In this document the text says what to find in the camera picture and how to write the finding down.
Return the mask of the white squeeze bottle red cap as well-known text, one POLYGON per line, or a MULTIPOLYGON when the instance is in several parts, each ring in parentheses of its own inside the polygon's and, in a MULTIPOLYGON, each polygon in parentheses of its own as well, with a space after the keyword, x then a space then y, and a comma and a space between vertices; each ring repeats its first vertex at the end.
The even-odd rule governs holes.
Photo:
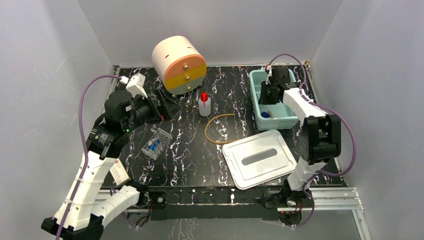
POLYGON ((199 114, 203 117, 207 117, 211 114, 211 98, 208 93, 202 92, 198 99, 198 110, 199 114))

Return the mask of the clear test tube rack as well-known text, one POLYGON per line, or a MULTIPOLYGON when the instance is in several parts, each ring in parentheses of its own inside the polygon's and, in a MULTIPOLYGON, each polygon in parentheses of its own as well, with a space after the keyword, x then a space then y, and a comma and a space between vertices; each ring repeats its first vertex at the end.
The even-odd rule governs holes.
POLYGON ((172 135, 165 130, 158 128, 152 137, 146 142, 141 151, 153 160, 157 160, 161 153, 168 147, 172 135))

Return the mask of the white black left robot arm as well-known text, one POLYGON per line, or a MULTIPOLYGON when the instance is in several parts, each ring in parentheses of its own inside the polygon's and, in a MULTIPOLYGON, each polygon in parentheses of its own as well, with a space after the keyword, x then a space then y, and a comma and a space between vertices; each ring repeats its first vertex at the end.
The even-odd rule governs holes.
POLYGON ((119 159, 131 131, 145 124, 173 120, 182 107, 161 89, 154 90, 159 100, 132 95, 127 90, 112 92, 104 103, 88 138, 83 140, 81 165, 59 210, 41 224, 42 230, 63 240, 98 240, 106 226, 128 208, 144 208, 149 203, 148 187, 135 180, 126 182, 101 203, 97 195, 105 177, 119 159))

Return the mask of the white bin lid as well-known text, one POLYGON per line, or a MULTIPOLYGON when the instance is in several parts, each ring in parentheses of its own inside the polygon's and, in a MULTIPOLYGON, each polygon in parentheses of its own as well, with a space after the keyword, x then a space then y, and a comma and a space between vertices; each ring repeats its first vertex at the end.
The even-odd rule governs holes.
POLYGON ((291 174, 297 165, 278 130, 267 130, 223 145, 222 154, 240 190, 291 174))

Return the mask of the graduated cylinder blue base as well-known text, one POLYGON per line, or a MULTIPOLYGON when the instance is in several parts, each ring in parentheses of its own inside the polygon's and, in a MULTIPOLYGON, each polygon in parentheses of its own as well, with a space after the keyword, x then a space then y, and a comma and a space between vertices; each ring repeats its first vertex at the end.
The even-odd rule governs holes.
POLYGON ((265 105, 260 105, 260 115, 262 118, 269 118, 268 108, 265 105))

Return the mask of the teal plastic bin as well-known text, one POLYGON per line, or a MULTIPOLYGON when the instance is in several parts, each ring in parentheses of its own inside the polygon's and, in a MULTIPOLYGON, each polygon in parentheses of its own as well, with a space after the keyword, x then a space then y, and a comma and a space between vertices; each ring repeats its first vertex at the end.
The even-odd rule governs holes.
POLYGON ((291 129, 299 119, 287 105, 281 102, 271 105, 259 103, 261 82, 267 76, 263 69, 252 70, 249 73, 250 95, 257 129, 259 131, 291 129))

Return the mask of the round cabinet with coloured drawers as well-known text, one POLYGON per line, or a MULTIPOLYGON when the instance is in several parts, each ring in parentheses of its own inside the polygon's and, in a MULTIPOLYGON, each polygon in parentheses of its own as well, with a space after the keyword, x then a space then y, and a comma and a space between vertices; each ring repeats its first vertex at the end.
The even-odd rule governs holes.
POLYGON ((203 84, 206 77, 205 58, 181 35, 159 42, 152 51, 151 60, 162 84, 172 95, 193 91, 203 84))

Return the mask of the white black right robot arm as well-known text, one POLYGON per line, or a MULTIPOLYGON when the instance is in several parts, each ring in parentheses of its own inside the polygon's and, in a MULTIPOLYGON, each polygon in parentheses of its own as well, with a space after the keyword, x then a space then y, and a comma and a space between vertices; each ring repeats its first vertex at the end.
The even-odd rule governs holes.
POLYGON ((329 114, 292 82, 286 66, 266 66, 267 77, 260 85, 259 104, 283 103, 300 121, 299 161, 273 198, 295 207, 310 195, 309 185, 319 171, 341 153, 341 119, 329 114))

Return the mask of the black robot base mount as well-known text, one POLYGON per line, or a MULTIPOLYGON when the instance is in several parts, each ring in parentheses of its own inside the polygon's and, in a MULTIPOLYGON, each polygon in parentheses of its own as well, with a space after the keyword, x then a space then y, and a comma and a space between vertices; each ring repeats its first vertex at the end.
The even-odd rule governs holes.
POLYGON ((149 187, 142 204, 130 213, 152 211, 152 220, 261 219, 298 225, 302 210, 312 205, 306 193, 282 186, 237 190, 231 187, 149 187))

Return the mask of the white green small box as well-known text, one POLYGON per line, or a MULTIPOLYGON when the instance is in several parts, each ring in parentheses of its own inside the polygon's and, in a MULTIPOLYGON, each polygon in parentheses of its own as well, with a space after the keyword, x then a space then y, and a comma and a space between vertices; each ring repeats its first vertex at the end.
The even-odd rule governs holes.
POLYGON ((119 158, 115 160, 114 164, 109 169, 109 172, 111 173, 117 187, 120 187, 131 180, 129 174, 126 171, 126 168, 119 158))

